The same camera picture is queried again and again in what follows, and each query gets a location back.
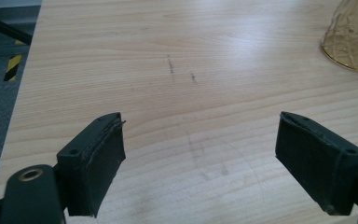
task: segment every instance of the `dark mark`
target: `dark mark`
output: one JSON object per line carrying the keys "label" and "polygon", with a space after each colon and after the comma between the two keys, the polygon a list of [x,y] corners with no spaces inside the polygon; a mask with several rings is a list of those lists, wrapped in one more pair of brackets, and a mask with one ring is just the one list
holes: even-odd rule
{"label": "dark mark", "polygon": [[191,74],[191,79],[193,79],[193,82],[194,82],[194,83],[197,83],[196,76],[194,76],[193,73],[190,73],[190,74]]}
{"label": "dark mark", "polygon": [[175,82],[175,78],[173,77],[173,73],[174,73],[173,68],[174,67],[173,67],[173,63],[171,61],[171,56],[168,54],[167,58],[168,58],[168,66],[170,67],[170,73],[171,73],[171,76],[172,76],[172,80],[173,80],[173,82]]}

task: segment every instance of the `yellow and black tape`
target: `yellow and black tape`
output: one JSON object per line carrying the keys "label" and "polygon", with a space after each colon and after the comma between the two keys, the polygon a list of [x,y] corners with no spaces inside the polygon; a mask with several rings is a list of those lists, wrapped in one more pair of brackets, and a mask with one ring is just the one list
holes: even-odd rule
{"label": "yellow and black tape", "polygon": [[[21,41],[16,40],[16,45],[22,44]],[[14,55],[10,58],[7,65],[7,71],[5,73],[4,81],[14,81],[16,80],[17,70],[19,69],[19,64],[21,62],[21,55]]]}

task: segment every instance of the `table surface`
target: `table surface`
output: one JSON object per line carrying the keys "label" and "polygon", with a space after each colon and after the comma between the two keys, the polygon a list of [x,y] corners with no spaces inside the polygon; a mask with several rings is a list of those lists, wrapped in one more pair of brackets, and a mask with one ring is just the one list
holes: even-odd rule
{"label": "table surface", "polygon": [[69,223],[355,223],[330,217],[275,158],[281,111],[358,146],[358,73],[319,49],[339,1],[45,0],[0,160],[56,163],[119,111],[127,159],[97,219]]}

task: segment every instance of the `black chair leg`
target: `black chair leg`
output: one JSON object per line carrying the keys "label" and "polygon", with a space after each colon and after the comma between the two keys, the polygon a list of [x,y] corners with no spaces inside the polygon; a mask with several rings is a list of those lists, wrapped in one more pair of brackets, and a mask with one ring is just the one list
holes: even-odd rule
{"label": "black chair leg", "polygon": [[32,36],[18,30],[12,26],[0,21],[0,33],[8,35],[14,39],[20,40],[22,43],[31,45]]}

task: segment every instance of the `wood grain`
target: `wood grain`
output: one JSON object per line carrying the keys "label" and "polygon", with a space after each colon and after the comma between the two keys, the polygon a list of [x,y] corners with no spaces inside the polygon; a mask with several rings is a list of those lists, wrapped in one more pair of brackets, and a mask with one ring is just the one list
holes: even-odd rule
{"label": "wood grain", "polygon": [[45,0],[0,161],[23,167],[116,111],[123,162],[97,219],[69,223],[354,223],[275,159],[279,114],[358,146],[358,73],[319,50],[335,1]]}

